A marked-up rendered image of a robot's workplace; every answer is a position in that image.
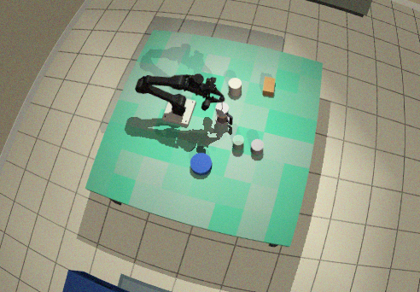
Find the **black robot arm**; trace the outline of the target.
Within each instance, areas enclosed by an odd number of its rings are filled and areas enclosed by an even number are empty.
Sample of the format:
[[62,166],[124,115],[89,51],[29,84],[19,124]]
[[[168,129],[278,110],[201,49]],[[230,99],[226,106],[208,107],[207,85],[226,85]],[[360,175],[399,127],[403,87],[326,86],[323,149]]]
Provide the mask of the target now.
[[204,84],[202,83],[203,80],[204,78],[199,73],[196,75],[178,74],[171,78],[146,75],[137,80],[135,90],[137,93],[149,93],[171,103],[174,114],[182,116],[186,109],[184,106],[186,98],[181,94],[173,95],[163,91],[154,85],[169,86],[173,89],[189,91],[195,94],[201,84],[201,93],[207,96],[209,92],[213,92],[215,83],[213,83],[213,79],[206,79]]

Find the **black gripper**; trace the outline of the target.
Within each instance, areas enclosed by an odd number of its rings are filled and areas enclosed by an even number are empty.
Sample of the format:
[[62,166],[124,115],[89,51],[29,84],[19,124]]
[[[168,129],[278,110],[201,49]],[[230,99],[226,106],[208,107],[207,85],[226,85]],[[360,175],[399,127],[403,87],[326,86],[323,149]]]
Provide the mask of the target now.
[[[215,83],[215,82],[216,82],[216,78],[212,77],[211,79],[213,79],[213,83]],[[216,96],[224,96],[223,94],[221,94],[221,93],[217,90],[216,85],[215,85],[215,86],[214,86],[214,88],[213,88],[213,92],[209,92],[207,96],[201,93],[200,88],[202,89],[202,85],[201,85],[201,84],[200,84],[200,86],[198,87],[198,89],[197,89],[197,91],[196,91],[195,95],[196,95],[196,96],[202,96],[203,98],[205,98],[205,100],[202,102],[202,105],[201,105],[201,109],[202,109],[202,110],[206,111],[206,110],[209,108],[209,106],[210,106],[210,103],[211,103],[211,102],[223,102],[222,100],[220,100],[220,99],[218,99],[218,98],[216,98],[216,97],[214,97],[214,96],[210,96],[210,94],[214,94],[214,95],[216,95]]]

